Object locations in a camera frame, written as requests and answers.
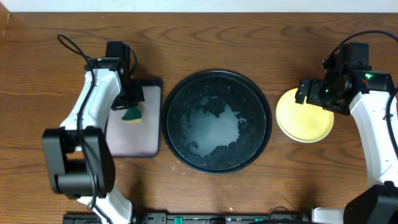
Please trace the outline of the green yellow sponge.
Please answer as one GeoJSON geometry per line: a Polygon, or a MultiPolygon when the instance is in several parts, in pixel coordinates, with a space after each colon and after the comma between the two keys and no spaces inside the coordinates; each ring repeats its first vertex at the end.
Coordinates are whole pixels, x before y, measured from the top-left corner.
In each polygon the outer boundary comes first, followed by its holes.
{"type": "Polygon", "coordinates": [[[140,123],[142,121],[142,113],[138,107],[128,108],[121,118],[124,123],[140,123]]]}

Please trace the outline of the yellow plate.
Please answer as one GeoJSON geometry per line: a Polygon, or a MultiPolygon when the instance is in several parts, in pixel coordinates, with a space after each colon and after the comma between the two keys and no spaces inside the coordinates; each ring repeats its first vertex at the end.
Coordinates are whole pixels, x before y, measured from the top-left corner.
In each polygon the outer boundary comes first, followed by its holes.
{"type": "Polygon", "coordinates": [[[280,129],[291,139],[313,143],[325,138],[332,130],[334,114],[321,107],[295,102],[297,88],[284,93],[278,101],[275,116],[280,129]]]}

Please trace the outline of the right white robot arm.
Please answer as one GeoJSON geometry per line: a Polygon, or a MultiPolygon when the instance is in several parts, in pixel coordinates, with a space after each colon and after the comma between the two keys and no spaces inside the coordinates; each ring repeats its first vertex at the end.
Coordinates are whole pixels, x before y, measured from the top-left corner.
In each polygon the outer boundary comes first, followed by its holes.
{"type": "Polygon", "coordinates": [[[311,222],[397,223],[397,100],[391,76],[327,73],[324,80],[303,79],[295,100],[354,118],[368,174],[365,192],[345,208],[314,208],[311,222]]]}

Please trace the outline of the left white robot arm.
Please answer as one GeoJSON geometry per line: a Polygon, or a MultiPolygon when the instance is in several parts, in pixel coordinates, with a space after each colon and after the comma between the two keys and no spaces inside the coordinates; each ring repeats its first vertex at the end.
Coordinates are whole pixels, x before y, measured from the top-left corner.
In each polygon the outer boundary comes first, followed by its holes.
{"type": "Polygon", "coordinates": [[[114,102],[131,87],[128,59],[89,60],[72,111],[59,128],[42,135],[52,190],[85,204],[102,223],[132,221],[133,204],[115,186],[116,168],[104,134],[114,102]]]}

